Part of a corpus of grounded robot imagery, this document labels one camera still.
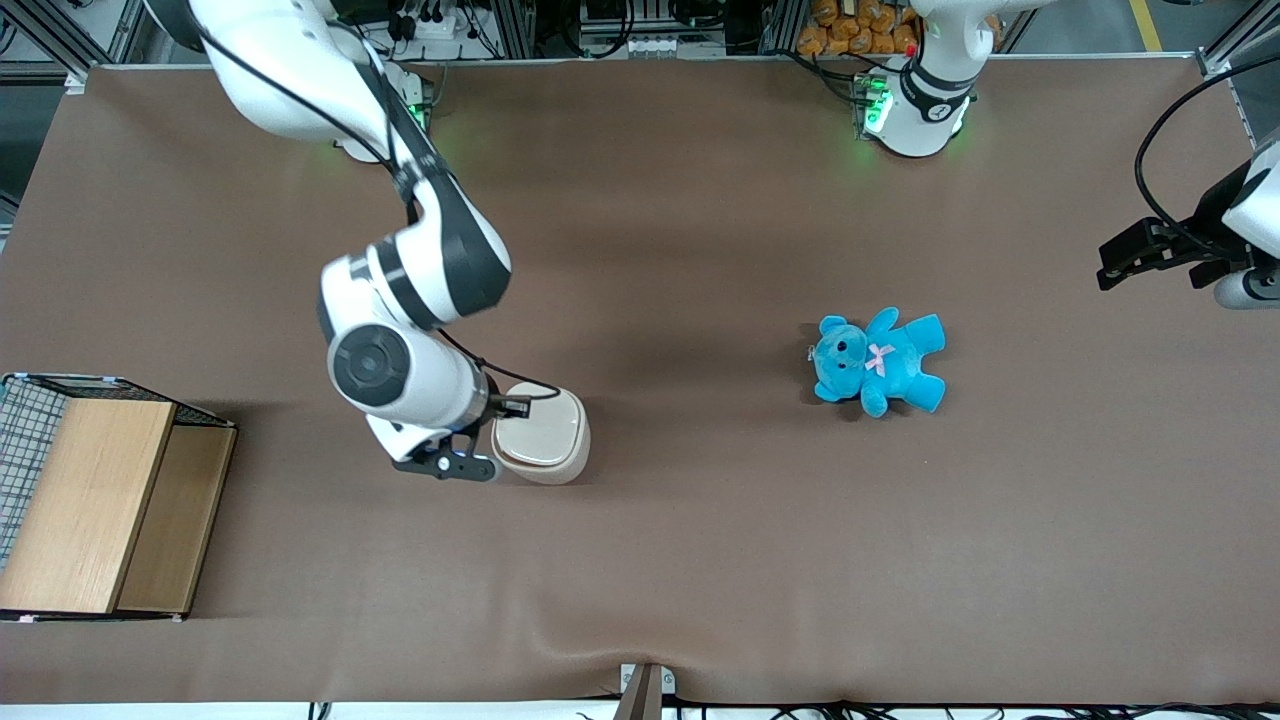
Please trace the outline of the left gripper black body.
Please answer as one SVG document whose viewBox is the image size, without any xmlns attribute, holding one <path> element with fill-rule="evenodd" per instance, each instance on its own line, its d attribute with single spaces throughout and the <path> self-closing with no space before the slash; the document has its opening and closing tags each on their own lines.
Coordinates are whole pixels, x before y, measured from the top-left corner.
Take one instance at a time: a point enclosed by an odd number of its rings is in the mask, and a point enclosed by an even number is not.
<svg viewBox="0 0 1280 720">
<path fill-rule="evenodd" d="M 1179 266 L 1222 259 L 1231 266 L 1252 264 L 1248 242 L 1213 214 L 1174 222 L 1156 218 L 1158 255 L 1152 266 Z"/>
</svg>

